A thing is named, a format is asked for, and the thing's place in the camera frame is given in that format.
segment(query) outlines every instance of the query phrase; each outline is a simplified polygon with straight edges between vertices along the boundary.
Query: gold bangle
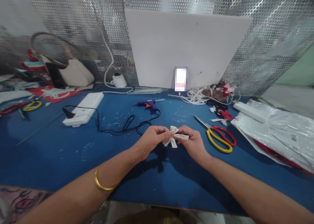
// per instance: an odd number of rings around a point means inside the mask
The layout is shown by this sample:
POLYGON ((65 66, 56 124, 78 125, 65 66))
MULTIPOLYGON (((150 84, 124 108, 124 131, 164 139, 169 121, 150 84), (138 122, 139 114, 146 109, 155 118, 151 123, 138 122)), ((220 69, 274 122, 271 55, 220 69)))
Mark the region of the gold bangle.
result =
POLYGON ((97 175, 98 175, 98 170, 99 170, 100 166, 102 166, 103 163, 104 163, 104 162, 102 162, 101 165, 98 166, 98 168, 97 168, 97 170, 96 170, 96 172, 95 172, 95 182, 96 182, 96 185, 97 185, 100 189, 103 189, 103 190, 113 190, 115 187, 112 187, 112 188, 103 187, 103 186, 99 183, 99 181, 98 181, 98 176, 97 176, 97 175))

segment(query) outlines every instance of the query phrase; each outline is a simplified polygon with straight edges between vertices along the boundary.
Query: white foam board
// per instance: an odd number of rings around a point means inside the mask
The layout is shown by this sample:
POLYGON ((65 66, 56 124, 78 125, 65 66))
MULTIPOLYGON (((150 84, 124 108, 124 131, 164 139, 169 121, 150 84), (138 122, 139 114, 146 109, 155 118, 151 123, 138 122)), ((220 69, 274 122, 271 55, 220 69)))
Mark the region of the white foam board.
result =
POLYGON ((217 84, 252 18, 125 9, 141 86, 174 88, 175 66, 187 87, 217 84))

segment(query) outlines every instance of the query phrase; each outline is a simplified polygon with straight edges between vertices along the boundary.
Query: scissors blade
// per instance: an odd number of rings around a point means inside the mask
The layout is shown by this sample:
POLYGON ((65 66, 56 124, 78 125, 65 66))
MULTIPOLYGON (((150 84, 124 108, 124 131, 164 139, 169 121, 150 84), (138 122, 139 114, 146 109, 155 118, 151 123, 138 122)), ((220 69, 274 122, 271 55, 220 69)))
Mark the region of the scissors blade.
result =
POLYGON ((205 128, 210 128, 211 126, 207 123, 205 123, 203 120, 201 120, 199 117, 194 115, 194 117, 205 127, 205 128))

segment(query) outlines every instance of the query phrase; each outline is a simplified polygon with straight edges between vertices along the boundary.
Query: green wall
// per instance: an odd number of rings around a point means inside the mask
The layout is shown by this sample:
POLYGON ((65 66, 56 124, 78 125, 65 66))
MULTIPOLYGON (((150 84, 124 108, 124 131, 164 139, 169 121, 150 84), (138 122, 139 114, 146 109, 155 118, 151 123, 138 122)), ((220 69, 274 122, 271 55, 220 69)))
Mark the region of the green wall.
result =
POLYGON ((290 67, 276 83, 299 86, 314 85, 314 45, 290 67))

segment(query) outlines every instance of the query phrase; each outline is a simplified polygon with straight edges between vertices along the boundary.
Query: ribbon bow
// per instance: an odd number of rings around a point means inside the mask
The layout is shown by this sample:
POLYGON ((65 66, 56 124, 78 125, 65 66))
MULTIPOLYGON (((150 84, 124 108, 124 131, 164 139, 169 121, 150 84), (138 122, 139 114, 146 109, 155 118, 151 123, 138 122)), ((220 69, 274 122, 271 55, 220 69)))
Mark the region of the ribbon bow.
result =
MULTIPOLYGON (((179 129, 177 129, 175 126, 170 126, 170 131, 176 133, 177 131, 179 131, 179 129)), ((176 144, 175 138, 182 138, 182 139, 188 140, 188 139, 189 139, 189 136, 187 136, 187 135, 182 135, 182 134, 174 134, 174 136, 171 137, 169 140, 163 141, 163 145, 164 145, 164 146, 168 146, 169 143, 171 142, 172 148, 177 148, 178 146, 177 146, 177 144, 176 144)))

